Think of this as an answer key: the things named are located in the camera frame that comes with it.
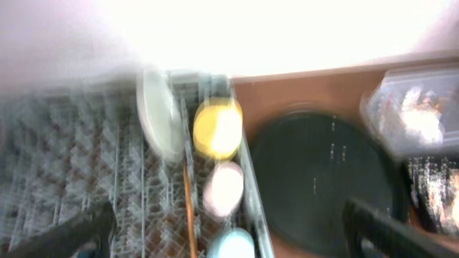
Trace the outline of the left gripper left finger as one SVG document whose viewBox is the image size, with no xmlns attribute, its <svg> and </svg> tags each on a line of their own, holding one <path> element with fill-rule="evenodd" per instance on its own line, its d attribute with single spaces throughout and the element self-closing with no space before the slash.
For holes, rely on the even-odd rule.
<svg viewBox="0 0 459 258">
<path fill-rule="evenodd" d="M 3 254 L 6 258 L 71 257 L 83 245 L 95 243 L 96 257 L 109 257 L 117 228 L 109 200 L 93 204 L 65 223 L 24 242 Z"/>
</svg>

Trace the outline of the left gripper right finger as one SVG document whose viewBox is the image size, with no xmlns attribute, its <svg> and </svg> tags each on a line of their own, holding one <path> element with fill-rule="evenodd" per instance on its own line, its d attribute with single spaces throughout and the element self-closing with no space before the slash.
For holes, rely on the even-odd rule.
<svg viewBox="0 0 459 258">
<path fill-rule="evenodd" d="M 350 257 L 365 256 L 362 240 L 367 239 L 389 257 L 458 258 L 457 252 L 360 200 L 346 201 L 342 219 Z"/>
</svg>

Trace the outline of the wooden chopstick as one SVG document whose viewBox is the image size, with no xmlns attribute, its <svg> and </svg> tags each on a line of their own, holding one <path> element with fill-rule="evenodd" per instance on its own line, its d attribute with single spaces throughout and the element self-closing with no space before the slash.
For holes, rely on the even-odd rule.
<svg viewBox="0 0 459 258">
<path fill-rule="evenodd" d="M 184 191 L 186 199 L 186 217 L 187 217 L 187 226 L 188 226 L 188 238 L 189 238 L 189 248 L 190 248 L 190 257 L 198 257 L 198 248 L 197 240 L 194 232 L 194 207 L 191 199 L 191 182 L 189 179 L 187 164 L 184 162 Z"/>
</svg>

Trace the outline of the white napkin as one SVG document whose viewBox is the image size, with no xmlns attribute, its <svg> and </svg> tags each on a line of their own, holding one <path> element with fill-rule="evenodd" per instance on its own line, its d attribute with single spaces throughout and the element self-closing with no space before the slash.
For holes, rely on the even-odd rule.
<svg viewBox="0 0 459 258">
<path fill-rule="evenodd" d="M 432 91 L 412 87 L 404 96 L 400 118 L 407 137 L 420 145 L 440 145 L 443 142 L 444 127 L 440 122 L 442 103 Z"/>
</svg>

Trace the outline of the blue cup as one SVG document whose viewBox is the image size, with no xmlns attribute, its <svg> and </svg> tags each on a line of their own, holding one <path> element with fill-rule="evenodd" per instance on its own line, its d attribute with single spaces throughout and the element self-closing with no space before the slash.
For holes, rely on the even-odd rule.
<svg viewBox="0 0 459 258">
<path fill-rule="evenodd" d="M 255 243 L 241 228 L 222 232 L 207 249 L 207 258 L 255 258 Z"/>
</svg>

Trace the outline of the pink cup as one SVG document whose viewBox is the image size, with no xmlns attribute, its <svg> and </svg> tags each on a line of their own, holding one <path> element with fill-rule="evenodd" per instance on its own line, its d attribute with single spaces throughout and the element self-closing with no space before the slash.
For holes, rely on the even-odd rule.
<svg viewBox="0 0 459 258">
<path fill-rule="evenodd" d="M 202 194 L 204 210 L 215 219 L 230 217 L 238 209 L 245 188 L 241 167 L 232 161 L 218 163 Z"/>
</svg>

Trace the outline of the grey plate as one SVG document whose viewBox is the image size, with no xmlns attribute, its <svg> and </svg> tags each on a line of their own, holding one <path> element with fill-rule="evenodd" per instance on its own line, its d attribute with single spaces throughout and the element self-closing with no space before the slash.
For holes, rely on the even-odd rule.
<svg viewBox="0 0 459 258">
<path fill-rule="evenodd" d="M 136 103 L 144 138 L 154 153 L 169 163 L 179 162 L 184 155 L 184 133 L 168 77 L 158 70 L 140 72 Z"/>
</svg>

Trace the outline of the yellow bowl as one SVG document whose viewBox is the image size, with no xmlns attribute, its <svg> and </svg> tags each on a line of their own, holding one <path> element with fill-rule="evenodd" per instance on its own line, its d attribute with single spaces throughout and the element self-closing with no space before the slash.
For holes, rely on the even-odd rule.
<svg viewBox="0 0 459 258">
<path fill-rule="evenodd" d="M 242 142 L 243 113 L 232 97 L 211 97 L 199 105 L 192 138 L 196 152 L 206 158 L 232 159 Z"/>
</svg>

